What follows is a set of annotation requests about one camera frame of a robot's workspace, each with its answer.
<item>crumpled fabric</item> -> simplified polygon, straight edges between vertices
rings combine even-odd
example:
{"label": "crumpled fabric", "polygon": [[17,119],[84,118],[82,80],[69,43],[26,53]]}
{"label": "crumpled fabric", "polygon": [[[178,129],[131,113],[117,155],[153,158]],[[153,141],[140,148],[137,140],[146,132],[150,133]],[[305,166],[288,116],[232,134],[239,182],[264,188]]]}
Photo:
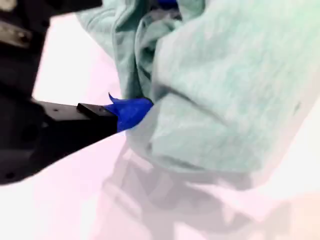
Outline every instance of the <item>crumpled fabric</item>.
{"label": "crumpled fabric", "polygon": [[177,172],[261,169],[320,63],[319,0],[104,0],[81,12],[122,96],[154,106],[132,149]]}

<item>blue tape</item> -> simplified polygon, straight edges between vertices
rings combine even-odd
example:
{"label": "blue tape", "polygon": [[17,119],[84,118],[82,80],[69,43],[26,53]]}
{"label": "blue tape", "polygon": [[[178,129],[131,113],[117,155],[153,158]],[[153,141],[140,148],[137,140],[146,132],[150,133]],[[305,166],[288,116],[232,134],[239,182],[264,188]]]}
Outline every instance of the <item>blue tape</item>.
{"label": "blue tape", "polygon": [[118,133],[138,125],[154,105],[147,98],[117,99],[110,94],[109,97],[113,104],[104,108],[118,117]]}
{"label": "blue tape", "polygon": [[159,4],[176,4],[177,0],[158,0],[158,3]]}

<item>teal cloth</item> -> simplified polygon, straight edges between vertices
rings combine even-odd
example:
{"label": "teal cloth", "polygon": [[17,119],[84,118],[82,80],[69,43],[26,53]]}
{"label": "teal cloth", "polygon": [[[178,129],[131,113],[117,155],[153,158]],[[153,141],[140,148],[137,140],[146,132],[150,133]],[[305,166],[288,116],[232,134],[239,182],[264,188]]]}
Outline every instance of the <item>teal cloth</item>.
{"label": "teal cloth", "polygon": [[320,63],[319,0],[105,0],[78,14],[114,58],[124,98],[154,107],[127,132],[177,172],[264,166]]}

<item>light green towel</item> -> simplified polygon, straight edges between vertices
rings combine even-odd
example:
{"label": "light green towel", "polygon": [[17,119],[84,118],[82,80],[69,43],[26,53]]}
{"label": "light green towel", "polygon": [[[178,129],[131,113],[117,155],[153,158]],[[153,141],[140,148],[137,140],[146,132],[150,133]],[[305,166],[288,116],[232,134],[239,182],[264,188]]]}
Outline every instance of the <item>light green towel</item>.
{"label": "light green towel", "polygon": [[141,156],[179,172],[261,168],[318,76],[320,0],[105,0],[79,14],[111,55],[124,98],[154,107],[128,131]]}

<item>pink-tinted surface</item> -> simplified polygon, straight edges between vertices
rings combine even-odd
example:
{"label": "pink-tinted surface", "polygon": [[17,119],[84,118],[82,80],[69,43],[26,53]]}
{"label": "pink-tinted surface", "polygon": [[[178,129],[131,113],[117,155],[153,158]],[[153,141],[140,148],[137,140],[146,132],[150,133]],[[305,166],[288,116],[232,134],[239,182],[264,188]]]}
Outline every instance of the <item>pink-tinted surface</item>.
{"label": "pink-tinted surface", "polygon": [[[120,96],[114,62],[74,15],[55,18],[34,97],[107,104],[108,92]],[[319,123],[320,100],[268,177],[176,176],[114,135],[0,187],[0,239],[318,240]]]}

